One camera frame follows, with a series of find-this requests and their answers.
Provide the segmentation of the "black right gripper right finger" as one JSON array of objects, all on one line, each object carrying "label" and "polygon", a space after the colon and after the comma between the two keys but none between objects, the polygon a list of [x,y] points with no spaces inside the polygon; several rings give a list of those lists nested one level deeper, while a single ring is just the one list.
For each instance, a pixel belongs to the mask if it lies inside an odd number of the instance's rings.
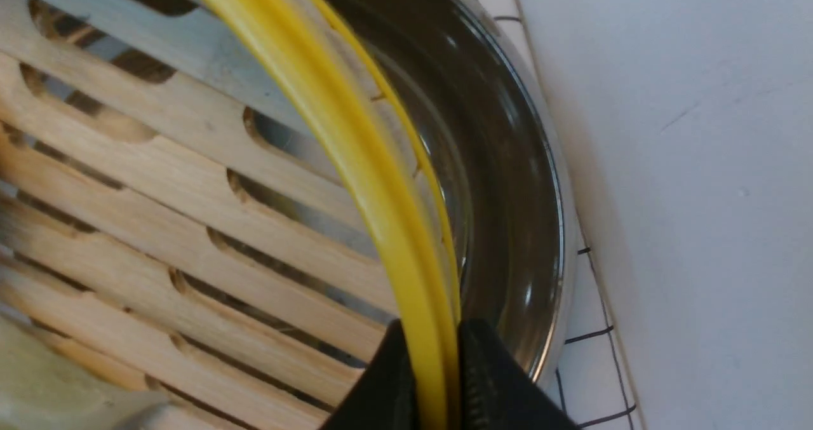
[{"label": "black right gripper right finger", "polygon": [[462,429],[577,429],[479,318],[458,327]]}]

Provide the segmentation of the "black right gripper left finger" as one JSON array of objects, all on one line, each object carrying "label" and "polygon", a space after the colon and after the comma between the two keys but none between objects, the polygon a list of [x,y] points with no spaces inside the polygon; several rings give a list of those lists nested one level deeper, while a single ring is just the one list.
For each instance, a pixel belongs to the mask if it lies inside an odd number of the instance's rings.
[{"label": "black right gripper left finger", "polygon": [[320,429],[417,429],[415,378],[401,320],[390,323],[374,358]]}]

